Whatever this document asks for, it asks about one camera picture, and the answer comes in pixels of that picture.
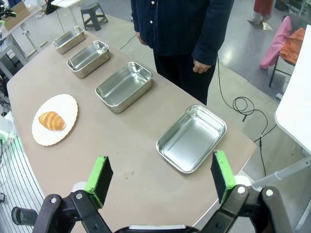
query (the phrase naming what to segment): orange cloth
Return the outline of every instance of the orange cloth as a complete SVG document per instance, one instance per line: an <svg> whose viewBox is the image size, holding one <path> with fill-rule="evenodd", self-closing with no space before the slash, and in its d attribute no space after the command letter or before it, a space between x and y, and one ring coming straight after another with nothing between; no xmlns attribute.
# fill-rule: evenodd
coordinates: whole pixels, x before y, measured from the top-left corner
<svg viewBox="0 0 311 233"><path fill-rule="evenodd" d="M282 59L290 61L294 64L297 63L305 33L306 30L300 28L290 36L281 48L280 54Z"/></svg>

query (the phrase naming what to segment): beige tabletop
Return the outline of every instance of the beige tabletop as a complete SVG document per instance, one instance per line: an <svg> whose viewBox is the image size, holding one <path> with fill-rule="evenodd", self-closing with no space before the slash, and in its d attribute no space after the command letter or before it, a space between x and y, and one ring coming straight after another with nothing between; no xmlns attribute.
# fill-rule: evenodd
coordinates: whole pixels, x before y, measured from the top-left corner
<svg viewBox="0 0 311 233"><path fill-rule="evenodd" d="M111 230L130 224L193 225L217 199L212 157L194 173L182 174L156 151L156 141L199 102L152 71L153 87L124 112L113 113L95 94L95 87L135 60L110 46L111 59L84 79L66 65L68 58L97 39L87 33L85 41L63 55L49 46L8 83L15 123L44 194L67 196L75 183L88 179L98 156L109 156L114 175L100 213ZM63 141L44 147L32 137L33 118L46 100L58 94L72 95L79 115ZM230 124L216 147L225 151L234 174L255 148ZM75 229L83 232L80 224Z"/></svg>
<svg viewBox="0 0 311 233"><path fill-rule="evenodd" d="M42 7L39 6L30 6L28 9L29 15L27 15L25 18L23 18L20 22L18 22L14 27L12 27L10 30L7 30L5 27L1 26L2 31L2 38L6 38L9 34L11 34L16 28L18 28L22 23L26 22L28 19L30 19L32 16L34 16L36 13L42 10Z"/></svg>

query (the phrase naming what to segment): person's hand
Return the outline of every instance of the person's hand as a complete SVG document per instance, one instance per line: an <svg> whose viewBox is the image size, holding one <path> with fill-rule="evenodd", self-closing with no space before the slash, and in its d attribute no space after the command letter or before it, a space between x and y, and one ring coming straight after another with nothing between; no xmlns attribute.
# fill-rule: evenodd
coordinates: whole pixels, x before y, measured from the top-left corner
<svg viewBox="0 0 311 233"><path fill-rule="evenodd" d="M140 43L141 43L142 45L147 45L147 44L141 39L140 33L136 32L136 37L138 38L138 40L140 41Z"/></svg>
<svg viewBox="0 0 311 233"><path fill-rule="evenodd" d="M193 72L198 72L199 74L202 74L203 72L206 72L209 68L211 68L211 66L209 65L205 65L203 63L200 63L198 61L193 60Z"/></svg>

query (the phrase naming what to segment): black pants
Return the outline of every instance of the black pants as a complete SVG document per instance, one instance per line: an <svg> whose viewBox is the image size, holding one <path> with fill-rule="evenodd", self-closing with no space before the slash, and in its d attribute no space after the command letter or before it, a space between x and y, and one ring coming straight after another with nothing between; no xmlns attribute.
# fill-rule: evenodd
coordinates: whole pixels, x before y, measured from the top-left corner
<svg viewBox="0 0 311 233"><path fill-rule="evenodd" d="M215 66L202 74L193 72L191 54L175 56L155 56L157 72L179 86L203 104L207 103L207 92L213 78Z"/></svg>

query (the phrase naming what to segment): screw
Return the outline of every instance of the screw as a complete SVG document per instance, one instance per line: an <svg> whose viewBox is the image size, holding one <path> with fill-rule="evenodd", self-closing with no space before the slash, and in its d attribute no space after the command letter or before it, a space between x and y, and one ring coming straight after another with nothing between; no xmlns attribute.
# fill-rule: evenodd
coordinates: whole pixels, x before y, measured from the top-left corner
<svg viewBox="0 0 311 233"><path fill-rule="evenodd" d="M76 198L77 198L77 199L81 199L81 198L82 198L82 194L81 194L81 193L78 193L78 194L76 195Z"/></svg>
<svg viewBox="0 0 311 233"><path fill-rule="evenodd" d="M51 203L55 203L56 201L57 201L56 198L52 198L52 199L51 199Z"/></svg>
<svg viewBox="0 0 311 233"><path fill-rule="evenodd" d="M271 189L268 189L267 192L266 192L266 195L268 197L272 196L273 195L273 191Z"/></svg>
<svg viewBox="0 0 311 233"><path fill-rule="evenodd" d="M244 187L239 187L238 188L238 193L242 194L245 192L245 188Z"/></svg>

